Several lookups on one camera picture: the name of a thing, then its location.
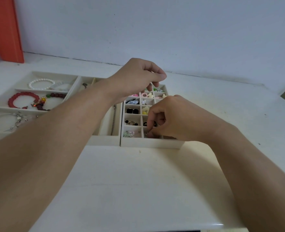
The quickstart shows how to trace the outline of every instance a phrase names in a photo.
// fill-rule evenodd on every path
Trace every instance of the orange panel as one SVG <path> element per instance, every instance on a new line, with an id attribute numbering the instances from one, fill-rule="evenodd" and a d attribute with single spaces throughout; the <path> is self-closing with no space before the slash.
<path id="1" fill-rule="evenodd" d="M 0 0 L 0 56 L 24 63 L 14 0 Z"/>

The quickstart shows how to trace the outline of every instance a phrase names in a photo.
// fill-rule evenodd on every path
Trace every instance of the jewelry tray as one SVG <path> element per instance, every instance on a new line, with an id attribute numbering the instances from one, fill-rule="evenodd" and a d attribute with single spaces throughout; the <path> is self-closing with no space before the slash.
<path id="1" fill-rule="evenodd" d="M 40 81 L 32 84 L 35 88 L 30 89 L 28 83 L 37 79 L 50 79 L 58 82 L 64 82 L 64 84 L 59 87 L 54 88 L 53 90 L 40 90 L 39 88 L 48 87 L 51 85 L 48 81 Z M 16 93 L 19 92 L 32 92 L 38 95 L 39 97 L 44 97 L 46 94 L 50 93 L 63 93 L 66 94 L 64 99 L 57 97 L 48 98 L 44 104 L 44 109 L 53 109 L 57 105 L 66 101 L 68 98 L 72 97 L 81 90 L 84 90 L 86 86 L 92 85 L 103 78 L 97 77 L 84 77 L 77 75 L 68 75 L 68 74 L 58 74 L 58 73 L 49 73 L 49 72 L 39 72 L 32 71 L 27 74 L 24 78 L 14 84 L 10 89 L 0 96 L 0 139 L 11 134 L 12 130 L 7 131 L 14 121 L 14 117 L 10 115 L 2 116 L 6 113 L 20 113 L 21 115 L 44 115 L 48 111 L 37 110 L 36 107 L 31 106 L 34 101 L 34 98 L 30 96 L 20 96 L 14 101 L 14 105 L 17 107 L 28 106 L 28 109 L 20 108 L 10 108 L 8 106 L 8 99 Z M 69 89 L 68 92 L 61 91 L 60 89 Z M 167 93 L 165 85 L 160 85 L 157 89 L 162 89 L 163 92 L 152 91 L 154 97 L 162 97 L 163 94 Z M 143 123 L 147 121 L 147 115 L 142 115 L 142 109 L 144 107 L 151 107 L 155 103 L 159 102 L 161 99 L 155 98 L 145 98 L 141 96 L 141 93 L 138 94 L 139 97 L 129 96 L 123 103 L 116 104 L 116 107 L 111 107 L 105 114 L 102 121 L 99 123 L 97 129 L 94 131 L 93 135 L 89 139 L 86 145 L 89 146 L 122 146 L 122 147 L 141 147 L 141 148 L 180 148 L 183 141 L 173 140 L 169 137 L 160 137 L 158 139 L 149 139 L 145 137 L 147 132 L 147 127 L 143 126 Z M 133 98 L 139 99 L 137 105 L 126 104 L 125 102 Z M 142 99 L 145 99 L 148 105 L 141 105 Z M 139 114 L 127 114 L 125 110 L 127 108 L 137 108 L 139 109 Z M 125 120 L 135 121 L 138 123 L 137 126 L 126 125 Z M 135 137 L 123 137 L 124 131 L 135 131 Z"/>

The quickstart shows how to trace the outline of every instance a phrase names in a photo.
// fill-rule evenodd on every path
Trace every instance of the tabletop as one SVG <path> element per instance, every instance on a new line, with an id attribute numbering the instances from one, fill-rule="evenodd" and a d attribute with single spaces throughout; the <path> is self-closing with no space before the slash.
<path id="1" fill-rule="evenodd" d="M 120 66 L 25 53 L 0 62 L 0 95 L 30 71 L 109 77 Z M 168 73 L 179 94 L 236 125 L 285 172 L 285 100 L 264 86 Z M 242 227 L 212 150 L 86 146 L 37 231 L 176 231 Z"/>

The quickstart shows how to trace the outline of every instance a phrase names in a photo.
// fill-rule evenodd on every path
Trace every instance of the forearm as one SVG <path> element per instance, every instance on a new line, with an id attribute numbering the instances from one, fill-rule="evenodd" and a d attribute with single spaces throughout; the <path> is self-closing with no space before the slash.
<path id="1" fill-rule="evenodd" d="M 114 104 L 113 92 L 102 80 L 0 140 L 0 231 L 28 231 L 38 219 Z"/>
<path id="2" fill-rule="evenodd" d="M 285 173 L 234 126 L 209 145 L 249 231 L 285 231 Z"/>

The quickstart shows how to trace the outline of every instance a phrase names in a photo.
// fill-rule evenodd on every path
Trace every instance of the white wall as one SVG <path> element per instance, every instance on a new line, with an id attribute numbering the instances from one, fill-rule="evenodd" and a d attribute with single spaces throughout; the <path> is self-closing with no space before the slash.
<path id="1" fill-rule="evenodd" d="M 285 89 L 285 0 L 15 0 L 23 50 Z"/>

